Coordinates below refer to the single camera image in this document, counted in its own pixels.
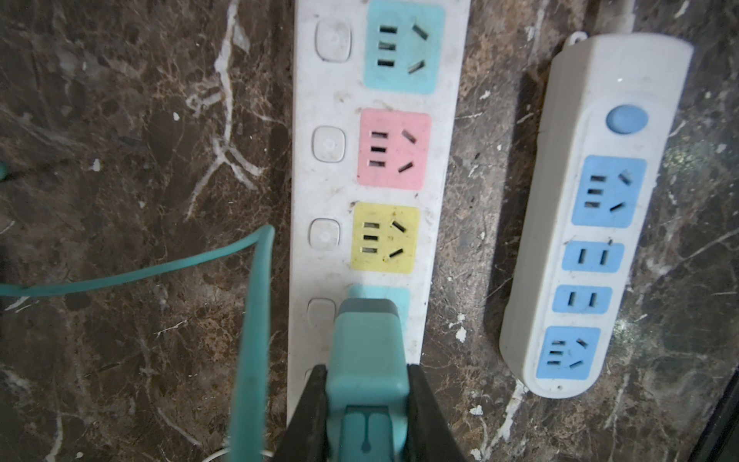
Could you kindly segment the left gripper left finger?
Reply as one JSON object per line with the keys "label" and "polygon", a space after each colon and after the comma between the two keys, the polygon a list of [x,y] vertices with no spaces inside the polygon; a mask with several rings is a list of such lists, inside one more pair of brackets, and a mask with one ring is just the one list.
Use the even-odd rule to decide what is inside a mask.
{"label": "left gripper left finger", "polygon": [[325,462],[327,460],[326,380],[327,367],[325,365],[313,367],[283,439],[271,458],[272,461]]}

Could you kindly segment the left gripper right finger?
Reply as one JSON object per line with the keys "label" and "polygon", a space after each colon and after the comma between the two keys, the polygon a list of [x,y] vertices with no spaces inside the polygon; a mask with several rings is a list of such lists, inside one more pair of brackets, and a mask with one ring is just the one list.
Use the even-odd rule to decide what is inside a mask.
{"label": "left gripper right finger", "polygon": [[408,436],[404,461],[465,462],[421,365],[408,365]]}

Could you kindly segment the white multicolour power strip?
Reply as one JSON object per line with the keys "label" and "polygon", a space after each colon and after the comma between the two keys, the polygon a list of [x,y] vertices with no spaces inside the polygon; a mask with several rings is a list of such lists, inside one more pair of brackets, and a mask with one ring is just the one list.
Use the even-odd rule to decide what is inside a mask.
{"label": "white multicolour power strip", "polygon": [[392,300],[405,357],[421,359],[470,11],[294,6],[289,411],[347,298]]}

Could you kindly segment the white blue power strip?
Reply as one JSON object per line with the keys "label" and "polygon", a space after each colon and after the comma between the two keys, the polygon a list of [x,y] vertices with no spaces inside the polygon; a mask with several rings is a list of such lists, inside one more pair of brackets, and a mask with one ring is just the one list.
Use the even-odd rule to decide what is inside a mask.
{"label": "white blue power strip", "polygon": [[543,398],[599,378],[694,48],[573,34],[555,56],[500,352]]}

